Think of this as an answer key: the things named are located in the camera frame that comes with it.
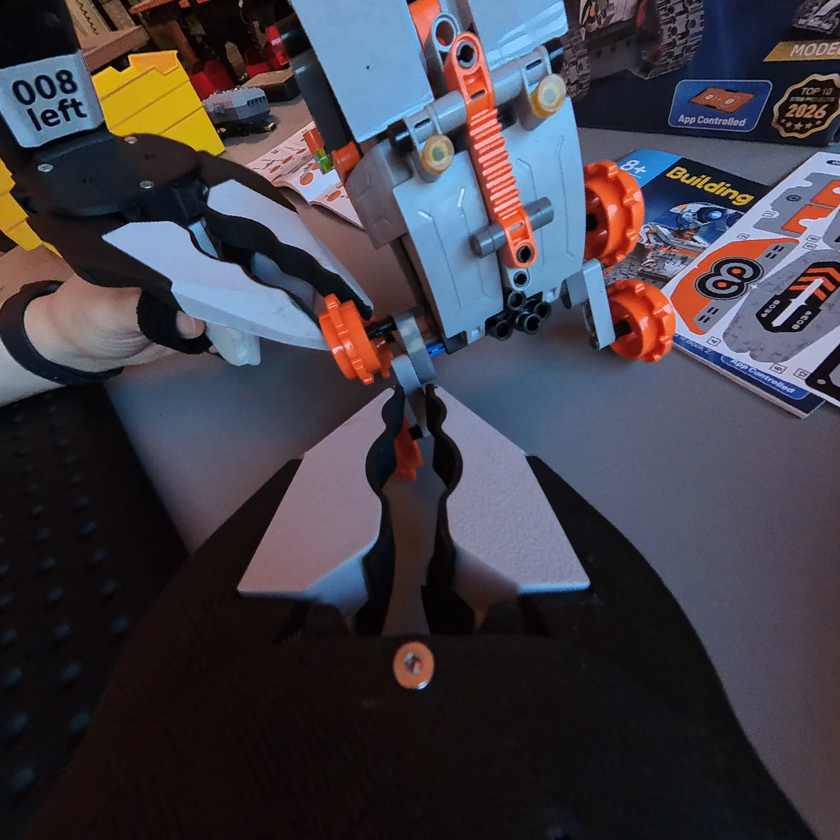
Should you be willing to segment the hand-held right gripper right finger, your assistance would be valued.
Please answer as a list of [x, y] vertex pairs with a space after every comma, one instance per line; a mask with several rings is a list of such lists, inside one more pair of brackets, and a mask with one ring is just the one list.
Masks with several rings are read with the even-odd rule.
[[496, 603], [588, 588], [520, 447], [441, 387], [427, 387], [426, 407], [444, 482], [423, 586], [428, 627], [472, 629]]

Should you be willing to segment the grey toy robot model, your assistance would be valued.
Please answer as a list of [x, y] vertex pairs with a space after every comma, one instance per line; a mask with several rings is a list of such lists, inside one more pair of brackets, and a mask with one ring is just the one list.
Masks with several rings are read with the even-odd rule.
[[375, 247], [405, 251], [450, 347], [582, 306], [615, 338], [585, 256], [585, 174], [560, 75], [563, 2], [291, 2], [311, 115]]

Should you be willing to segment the blue cover booklet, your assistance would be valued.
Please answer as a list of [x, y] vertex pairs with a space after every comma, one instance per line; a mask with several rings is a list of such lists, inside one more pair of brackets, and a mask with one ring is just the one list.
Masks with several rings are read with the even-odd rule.
[[[636, 278], [664, 289], [770, 189], [656, 150], [635, 150], [617, 165], [641, 187], [645, 216], [634, 249], [623, 262], [604, 269], [609, 283]], [[694, 340], [675, 337], [675, 347], [797, 417], [808, 417], [824, 404], [821, 397], [774, 374], [725, 362], [720, 352]]]

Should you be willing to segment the yellow storage bin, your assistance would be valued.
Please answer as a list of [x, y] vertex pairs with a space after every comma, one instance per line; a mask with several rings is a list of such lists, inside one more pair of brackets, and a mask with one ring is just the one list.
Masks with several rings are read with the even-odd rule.
[[41, 240], [12, 194], [14, 183], [27, 164], [57, 164], [62, 144], [72, 149], [95, 130], [110, 130], [156, 134], [211, 154], [224, 148], [175, 52], [131, 56], [127, 70], [95, 75], [87, 59], [77, 46], [2, 62], [2, 155], [12, 154], [13, 170], [1, 163], [1, 227], [26, 249]]

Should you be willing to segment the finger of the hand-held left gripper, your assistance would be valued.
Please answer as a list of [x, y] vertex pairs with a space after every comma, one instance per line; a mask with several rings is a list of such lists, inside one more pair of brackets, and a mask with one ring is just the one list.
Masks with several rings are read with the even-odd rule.
[[242, 175], [204, 175], [201, 180], [196, 210], [218, 259], [285, 291], [317, 323], [329, 295], [351, 301], [362, 319], [372, 319], [371, 301], [352, 276], [261, 178], [244, 183]]
[[102, 239], [167, 278], [191, 317], [280, 343], [328, 350], [316, 320], [285, 291], [264, 286], [241, 266], [202, 252], [175, 222], [129, 223]]

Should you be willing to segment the blue robot kit box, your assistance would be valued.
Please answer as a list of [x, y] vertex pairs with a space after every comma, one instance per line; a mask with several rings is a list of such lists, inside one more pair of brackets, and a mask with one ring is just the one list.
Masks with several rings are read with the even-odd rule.
[[838, 1], [565, 6], [563, 73], [581, 126], [838, 142]]

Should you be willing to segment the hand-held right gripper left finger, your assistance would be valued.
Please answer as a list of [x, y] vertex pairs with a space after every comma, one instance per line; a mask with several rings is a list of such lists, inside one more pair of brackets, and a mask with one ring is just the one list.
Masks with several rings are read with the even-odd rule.
[[336, 606], [359, 634], [380, 634], [395, 571], [383, 489], [396, 470], [401, 387], [385, 390], [311, 448], [238, 584], [245, 596]]

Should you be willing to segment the sticker sheet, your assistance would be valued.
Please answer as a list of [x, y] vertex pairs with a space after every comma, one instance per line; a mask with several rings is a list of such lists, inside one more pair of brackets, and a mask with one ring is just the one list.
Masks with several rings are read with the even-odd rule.
[[675, 346], [798, 417], [839, 405], [839, 153], [814, 154], [665, 287]]

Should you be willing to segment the person's left hand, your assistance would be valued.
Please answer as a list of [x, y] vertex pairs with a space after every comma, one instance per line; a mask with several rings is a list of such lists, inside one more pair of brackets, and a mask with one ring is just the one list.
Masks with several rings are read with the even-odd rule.
[[77, 371], [102, 372], [161, 360], [173, 350], [140, 330], [137, 288], [96, 287], [71, 276], [30, 302], [24, 327], [37, 352]]

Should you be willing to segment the white instruction booklet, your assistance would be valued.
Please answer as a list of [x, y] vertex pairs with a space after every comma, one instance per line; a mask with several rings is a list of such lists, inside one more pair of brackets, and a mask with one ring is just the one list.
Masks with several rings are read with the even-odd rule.
[[307, 203], [320, 205], [362, 228], [339, 174], [332, 168], [322, 147], [313, 151], [310, 134], [315, 139], [320, 137], [314, 122], [249, 162], [247, 167], [263, 175], [272, 185], [288, 187]]

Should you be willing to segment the grey electronic module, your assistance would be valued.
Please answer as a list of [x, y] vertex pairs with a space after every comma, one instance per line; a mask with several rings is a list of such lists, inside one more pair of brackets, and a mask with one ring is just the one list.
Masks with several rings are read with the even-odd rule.
[[235, 87], [216, 91], [203, 100], [203, 107], [222, 140], [273, 131], [270, 104], [258, 87]]

